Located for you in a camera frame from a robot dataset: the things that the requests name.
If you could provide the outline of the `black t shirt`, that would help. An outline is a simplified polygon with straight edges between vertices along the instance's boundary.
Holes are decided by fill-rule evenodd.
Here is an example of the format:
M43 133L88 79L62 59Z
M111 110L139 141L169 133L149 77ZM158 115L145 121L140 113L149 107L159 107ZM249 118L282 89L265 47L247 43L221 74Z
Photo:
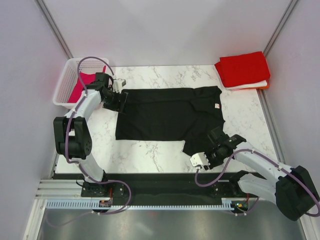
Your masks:
M213 147L208 133L224 126L217 86L127 89L125 113L118 114L116 140L184 141L192 156Z

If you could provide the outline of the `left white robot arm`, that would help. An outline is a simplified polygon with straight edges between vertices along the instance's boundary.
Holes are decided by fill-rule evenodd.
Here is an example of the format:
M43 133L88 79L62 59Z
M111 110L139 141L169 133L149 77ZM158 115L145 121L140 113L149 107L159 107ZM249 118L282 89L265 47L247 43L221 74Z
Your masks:
M87 121L93 111L102 105L108 110L123 113L128 94L123 92L126 80L97 72L95 80L83 84L79 100L63 117L53 121L56 151L69 164L75 164L83 175L82 197L111 197L112 185L105 171L92 154L93 141Z

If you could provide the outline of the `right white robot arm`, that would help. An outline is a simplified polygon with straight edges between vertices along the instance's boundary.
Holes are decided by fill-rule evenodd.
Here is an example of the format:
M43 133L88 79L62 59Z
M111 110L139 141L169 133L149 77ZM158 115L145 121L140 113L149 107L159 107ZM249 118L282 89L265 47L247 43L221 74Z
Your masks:
M220 127L211 130L208 138L209 151L195 153L190 158L193 167L209 170L219 165L227 167L231 160L236 160L259 174L241 170L233 175L229 184L233 196L245 193L260 197L275 204L292 221L303 215L319 217L319 213L309 213L313 207L320 206L320 196L307 169L273 160L242 136L229 136Z

